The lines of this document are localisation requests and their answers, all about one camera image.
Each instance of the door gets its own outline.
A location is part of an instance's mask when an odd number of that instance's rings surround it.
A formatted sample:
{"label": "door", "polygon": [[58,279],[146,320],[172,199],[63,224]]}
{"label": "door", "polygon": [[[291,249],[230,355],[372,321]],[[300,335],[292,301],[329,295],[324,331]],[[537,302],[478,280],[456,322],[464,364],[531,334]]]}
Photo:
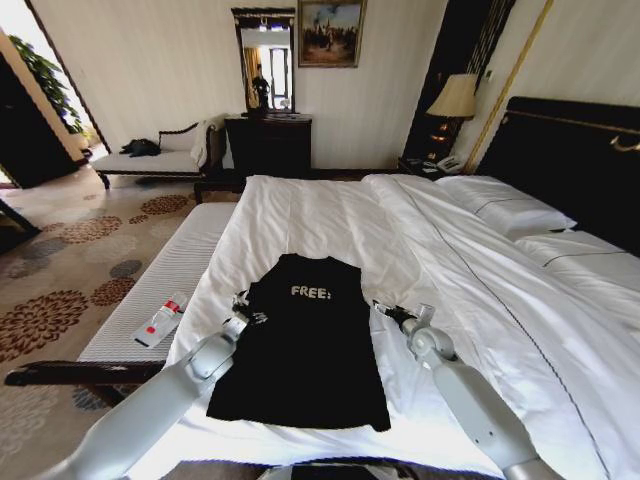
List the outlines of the door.
{"label": "door", "polygon": [[284,48],[269,49],[269,60],[271,61],[271,104],[276,110],[283,110],[285,106],[282,101],[286,101],[289,98],[287,53],[288,50]]}
{"label": "door", "polygon": [[78,169],[2,55],[0,125],[0,165],[16,185],[34,187]]}

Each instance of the black t-shirt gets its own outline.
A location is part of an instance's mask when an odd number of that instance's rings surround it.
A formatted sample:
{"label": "black t-shirt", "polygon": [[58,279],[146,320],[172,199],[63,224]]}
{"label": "black t-shirt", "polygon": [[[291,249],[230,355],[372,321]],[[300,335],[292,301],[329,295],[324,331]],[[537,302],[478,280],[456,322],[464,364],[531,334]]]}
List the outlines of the black t-shirt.
{"label": "black t-shirt", "polygon": [[207,415],[301,428],[390,428],[360,269],[282,255],[247,295],[253,320]]}

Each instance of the picture frame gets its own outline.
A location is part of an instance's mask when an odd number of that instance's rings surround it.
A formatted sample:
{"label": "picture frame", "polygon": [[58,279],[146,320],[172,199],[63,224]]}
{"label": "picture frame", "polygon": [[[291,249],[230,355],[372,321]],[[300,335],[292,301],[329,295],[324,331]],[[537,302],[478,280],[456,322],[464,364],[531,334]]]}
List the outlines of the picture frame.
{"label": "picture frame", "polygon": [[298,67],[356,68],[367,0],[298,0]]}

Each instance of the dresser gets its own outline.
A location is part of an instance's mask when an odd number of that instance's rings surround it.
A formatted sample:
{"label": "dresser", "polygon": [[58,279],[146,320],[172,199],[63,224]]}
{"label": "dresser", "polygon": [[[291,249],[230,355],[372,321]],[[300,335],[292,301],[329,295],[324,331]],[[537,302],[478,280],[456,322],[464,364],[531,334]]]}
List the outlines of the dresser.
{"label": "dresser", "polygon": [[234,169],[243,177],[308,178],[311,117],[300,114],[225,119]]}

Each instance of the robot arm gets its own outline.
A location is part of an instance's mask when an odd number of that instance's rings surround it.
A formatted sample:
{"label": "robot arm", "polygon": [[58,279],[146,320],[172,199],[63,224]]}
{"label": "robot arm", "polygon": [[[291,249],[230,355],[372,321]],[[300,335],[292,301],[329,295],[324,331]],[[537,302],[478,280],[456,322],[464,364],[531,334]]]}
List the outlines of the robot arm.
{"label": "robot arm", "polygon": [[160,437],[213,389],[233,363],[236,341],[246,326],[244,315],[223,331],[201,340],[182,360],[132,393],[93,425],[78,448],[40,475],[42,480],[122,478]]}
{"label": "robot arm", "polygon": [[421,305],[412,315],[375,301],[374,306],[398,323],[416,360],[433,372],[436,387],[462,429],[507,480],[562,478],[540,458],[523,423],[489,382],[458,358],[451,337],[430,326],[433,307]]}
{"label": "robot arm", "polygon": [[[474,368],[455,354],[451,338],[432,328],[433,307],[418,315],[377,302],[408,336],[416,359],[433,371],[436,386],[465,433],[503,471],[508,480],[561,479],[536,453],[524,425]],[[38,478],[105,480],[129,469],[202,395],[210,393],[232,365],[240,334],[249,323],[242,308],[223,330],[201,340],[182,360],[141,386],[89,429],[67,459]]]}

